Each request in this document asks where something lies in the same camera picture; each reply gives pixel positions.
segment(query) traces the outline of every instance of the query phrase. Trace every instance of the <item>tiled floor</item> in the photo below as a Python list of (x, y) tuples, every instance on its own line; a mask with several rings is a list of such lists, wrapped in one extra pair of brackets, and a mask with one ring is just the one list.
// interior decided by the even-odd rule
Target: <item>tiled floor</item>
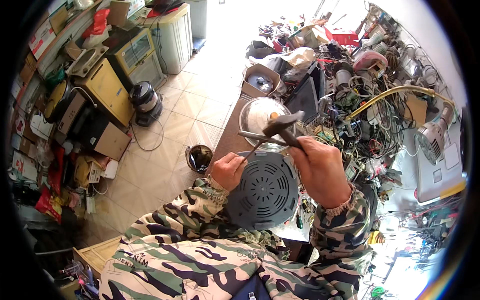
[(201, 177), (187, 166), (185, 149), (195, 144), (215, 149), (240, 94), (244, 58), (237, 57), (216, 53), (212, 42), (182, 72), (168, 76), (157, 90), (163, 96), (159, 118), (163, 131), (157, 122), (149, 128), (133, 126), (143, 148), (161, 144), (154, 151), (130, 144), (115, 179), (108, 180), (107, 193), (95, 198), (96, 213), (87, 215), (87, 245), (118, 236), (142, 215), (162, 210), (163, 204)]

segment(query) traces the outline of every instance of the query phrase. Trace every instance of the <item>workbench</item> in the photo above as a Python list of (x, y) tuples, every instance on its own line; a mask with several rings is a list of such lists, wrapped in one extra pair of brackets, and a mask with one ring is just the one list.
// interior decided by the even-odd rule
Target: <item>workbench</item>
[[(240, 130), (239, 116), (242, 107), (252, 98), (243, 94), (237, 101), (235, 108), (232, 111), (230, 119), (223, 130), (223, 134), (218, 141), (218, 145), (214, 151), (210, 167), (207, 169), (206, 175), (210, 174), (212, 165), (215, 161), (221, 159), (230, 152), (251, 151), (253, 146), (250, 145), (244, 137), (237, 134)], [(295, 219), (290, 221), (287, 225), (281, 224), (277, 227), (270, 228), (270, 230), (283, 239), (309, 241), (310, 227), (306, 220), (303, 221), (303, 229), (297, 228)]]

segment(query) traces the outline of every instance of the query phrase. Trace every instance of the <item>hammer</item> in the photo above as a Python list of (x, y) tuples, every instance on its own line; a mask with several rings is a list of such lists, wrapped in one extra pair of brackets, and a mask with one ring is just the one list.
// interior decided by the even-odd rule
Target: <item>hammer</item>
[[(297, 147), (303, 151), (303, 147), (300, 145), (299, 141), (297, 141), (297, 139), (290, 131), (288, 131), (287, 128), (294, 124), (297, 120), (303, 118), (304, 114), (304, 111), (299, 110), (292, 115), (278, 116), (276, 119), (268, 122), (267, 126), (263, 129), (263, 133), (267, 137), (272, 137), (276, 134), (279, 134), (287, 145)], [(253, 150), (250, 151), (247, 156), (245, 156), (243, 161), (245, 161), (250, 155), (252, 155), (255, 150), (264, 142), (265, 141), (262, 140), (258, 141), (257, 145), (255, 145)]]

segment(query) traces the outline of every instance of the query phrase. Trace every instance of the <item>wooden board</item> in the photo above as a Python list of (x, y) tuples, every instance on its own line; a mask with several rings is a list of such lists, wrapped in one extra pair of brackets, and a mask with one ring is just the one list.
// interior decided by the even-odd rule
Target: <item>wooden board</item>
[(121, 237), (112, 238), (80, 250), (74, 247), (73, 257), (75, 260), (82, 262), (84, 266), (89, 265), (94, 277), (100, 278), (105, 262), (115, 254)]

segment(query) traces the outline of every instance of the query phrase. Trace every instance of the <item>yellow cabinet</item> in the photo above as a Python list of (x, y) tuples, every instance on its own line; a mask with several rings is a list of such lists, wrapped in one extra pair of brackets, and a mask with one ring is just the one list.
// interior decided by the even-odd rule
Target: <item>yellow cabinet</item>
[(99, 106), (104, 106), (123, 126), (128, 126), (134, 113), (129, 92), (106, 58), (101, 59), (87, 76), (77, 79), (75, 85), (84, 88)]

